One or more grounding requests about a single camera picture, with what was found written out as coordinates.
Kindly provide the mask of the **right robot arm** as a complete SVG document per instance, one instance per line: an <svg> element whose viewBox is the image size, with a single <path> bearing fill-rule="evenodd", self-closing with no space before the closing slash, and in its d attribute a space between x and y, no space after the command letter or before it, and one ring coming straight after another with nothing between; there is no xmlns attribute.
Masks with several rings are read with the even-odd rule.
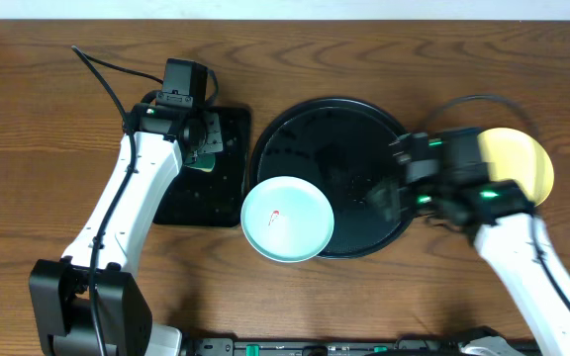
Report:
<svg viewBox="0 0 570 356"><path fill-rule="evenodd" d="M491 129L387 146L395 174L367 202L387 221L422 216L464 234L499 277L544 355L570 355L570 275L537 212L551 177L548 156L526 133Z"/></svg>

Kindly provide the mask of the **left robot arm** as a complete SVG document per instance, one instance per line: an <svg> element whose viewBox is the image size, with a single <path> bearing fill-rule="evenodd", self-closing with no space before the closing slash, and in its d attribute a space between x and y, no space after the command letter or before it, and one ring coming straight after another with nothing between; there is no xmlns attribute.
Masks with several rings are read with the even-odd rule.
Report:
<svg viewBox="0 0 570 356"><path fill-rule="evenodd" d="M46 355L177 355L182 334L157 324L136 282L148 231L183 165L223 149L213 109L134 106L112 175L57 261L40 259L29 289Z"/></svg>

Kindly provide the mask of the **green yellow sponge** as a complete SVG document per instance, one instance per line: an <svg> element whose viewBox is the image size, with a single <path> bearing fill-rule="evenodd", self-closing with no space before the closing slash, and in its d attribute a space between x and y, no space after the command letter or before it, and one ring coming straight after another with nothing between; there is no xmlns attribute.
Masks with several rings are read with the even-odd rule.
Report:
<svg viewBox="0 0 570 356"><path fill-rule="evenodd" d="M184 165L190 169L212 172L216 165L216 155L214 153L196 154L187 157Z"/></svg>

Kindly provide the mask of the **yellow plate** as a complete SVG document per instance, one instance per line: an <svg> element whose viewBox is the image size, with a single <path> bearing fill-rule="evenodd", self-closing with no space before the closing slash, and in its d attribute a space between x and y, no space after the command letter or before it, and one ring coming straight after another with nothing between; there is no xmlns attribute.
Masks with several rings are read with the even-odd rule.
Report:
<svg viewBox="0 0 570 356"><path fill-rule="evenodd" d="M536 139L518 130L494 128L480 133L478 142L492 181L516 181L536 206L548 198L554 183L553 164Z"/></svg>

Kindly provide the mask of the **mint plate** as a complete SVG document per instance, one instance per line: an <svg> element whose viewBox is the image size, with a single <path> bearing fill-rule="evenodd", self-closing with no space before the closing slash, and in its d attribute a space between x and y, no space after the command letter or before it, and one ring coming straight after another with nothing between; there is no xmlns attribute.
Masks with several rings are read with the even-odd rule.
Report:
<svg viewBox="0 0 570 356"><path fill-rule="evenodd" d="M277 262L298 263L322 252L333 236L333 208L312 183L291 176L269 178L252 188L240 211L248 243Z"/></svg>

